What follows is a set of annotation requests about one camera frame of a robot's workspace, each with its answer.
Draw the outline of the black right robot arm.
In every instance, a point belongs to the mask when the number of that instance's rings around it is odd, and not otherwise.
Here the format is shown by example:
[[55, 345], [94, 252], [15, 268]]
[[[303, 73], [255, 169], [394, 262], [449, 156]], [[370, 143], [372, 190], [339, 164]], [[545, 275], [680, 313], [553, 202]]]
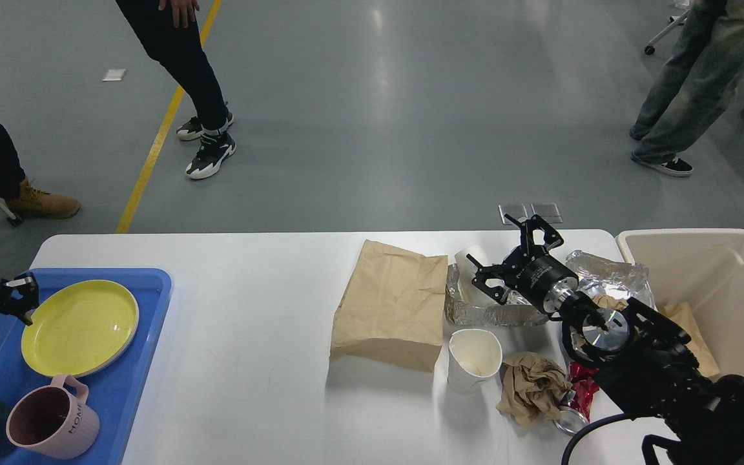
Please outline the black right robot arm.
[[593, 368], [597, 385], [621, 412], [583, 427], [561, 462], [593, 430], [622, 420], [657, 417], [677, 439], [646, 435], [641, 450], [656, 464], [664, 448], [674, 464], [744, 464], [744, 377], [711, 382], [686, 344], [691, 336], [637, 298], [622, 310], [602, 308], [579, 290], [579, 277], [550, 256], [563, 238], [539, 215], [516, 220], [521, 242], [499, 264], [472, 257], [472, 284], [499, 304], [517, 291], [551, 321], [562, 323], [562, 345], [573, 361]]

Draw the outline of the bare hand of bystander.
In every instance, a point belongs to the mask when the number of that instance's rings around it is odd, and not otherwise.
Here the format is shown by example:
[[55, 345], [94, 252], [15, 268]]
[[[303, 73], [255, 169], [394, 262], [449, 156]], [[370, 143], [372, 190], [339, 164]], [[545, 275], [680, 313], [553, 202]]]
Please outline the bare hand of bystander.
[[170, 11], [174, 28], [189, 28], [197, 21], [196, 12], [200, 10], [200, 3], [195, 0], [161, 0], [159, 11]]

